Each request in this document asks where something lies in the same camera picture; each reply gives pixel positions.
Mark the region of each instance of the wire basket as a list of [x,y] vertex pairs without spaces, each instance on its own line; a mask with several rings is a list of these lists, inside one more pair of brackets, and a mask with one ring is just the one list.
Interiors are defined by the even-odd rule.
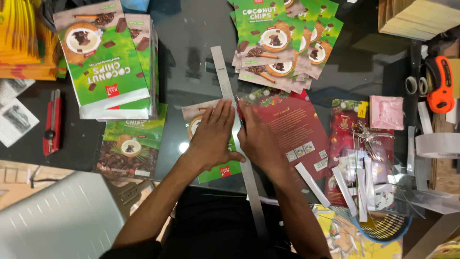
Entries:
[[406,234],[412,223],[412,217],[387,214],[384,220],[375,221],[376,229],[361,226],[357,217],[352,217],[349,208],[330,206],[337,215],[355,225],[369,240],[377,243],[391,243]]

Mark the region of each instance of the pink paper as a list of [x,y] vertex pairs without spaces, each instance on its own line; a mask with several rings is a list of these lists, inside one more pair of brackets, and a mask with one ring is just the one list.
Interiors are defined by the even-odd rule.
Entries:
[[403,98],[370,96],[371,128],[403,130]]

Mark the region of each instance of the black table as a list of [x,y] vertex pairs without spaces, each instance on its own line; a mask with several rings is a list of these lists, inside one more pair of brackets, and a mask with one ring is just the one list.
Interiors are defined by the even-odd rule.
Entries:
[[[409,75],[406,58],[407,39],[379,34],[378,1],[361,0],[340,3],[336,17],[343,29],[320,78],[307,91],[315,110],[329,134],[331,104],[335,98],[368,100],[369,95],[401,96],[402,82]],[[179,145],[189,142],[181,107],[222,98],[219,81],[213,70],[210,47],[220,45],[233,92],[239,96],[261,86],[237,80],[231,67],[237,33],[225,0],[150,0],[149,13],[160,38],[160,101],[168,104],[155,180],[161,181],[181,155]],[[46,104],[50,91],[59,88],[66,94],[63,121],[63,148],[46,158],[42,136]],[[91,171],[104,123],[80,120],[70,77],[56,82],[37,82],[19,100],[40,120],[25,137],[10,148],[0,148],[0,159]],[[407,132],[396,133],[395,155],[405,163]],[[272,194],[266,177],[256,175],[261,195]],[[196,179],[192,184],[198,185]],[[210,181],[199,186],[245,193],[241,174]]]

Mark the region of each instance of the tape roll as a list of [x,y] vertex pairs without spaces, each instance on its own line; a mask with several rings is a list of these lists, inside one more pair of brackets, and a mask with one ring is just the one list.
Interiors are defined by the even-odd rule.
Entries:
[[460,158],[460,133],[433,133],[415,137],[417,155],[428,158]]

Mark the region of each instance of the steel ruler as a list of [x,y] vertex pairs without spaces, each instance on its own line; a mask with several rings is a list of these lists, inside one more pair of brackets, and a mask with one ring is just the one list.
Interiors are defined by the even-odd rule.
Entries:
[[[232,99],[232,106],[236,112],[235,96],[231,90],[229,76],[227,74],[227,68],[225,67],[224,56],[222,55],[222,49],[220,46],[211,47],[211,53],[213,55],[214,65],[216,67],[217,77],[219,78],[220,89],[222,90],[222,96],[225,99]],[[260,204],[259,193],[257,191],[256,182],[254,179],[254,172],[251,162],[247,158],[246,154],[241,150],[240,141],[238,140],[237,134],[241,128],[241,122],[238,118],[238,113],[235,116],[235,122],[233,123],[232,135],[235,141],[236,150],[244,155],[246,163],[240,163],[241,173],[243,174],[244,184],[246,186],[246,192],[249,196],[249,204],[251,205],[251,211],[253,212],[254,223],[257,230],[257,235],[262,244],[268,243],[268,230],[265,224],[264,212],[262,211],[262,205]]]

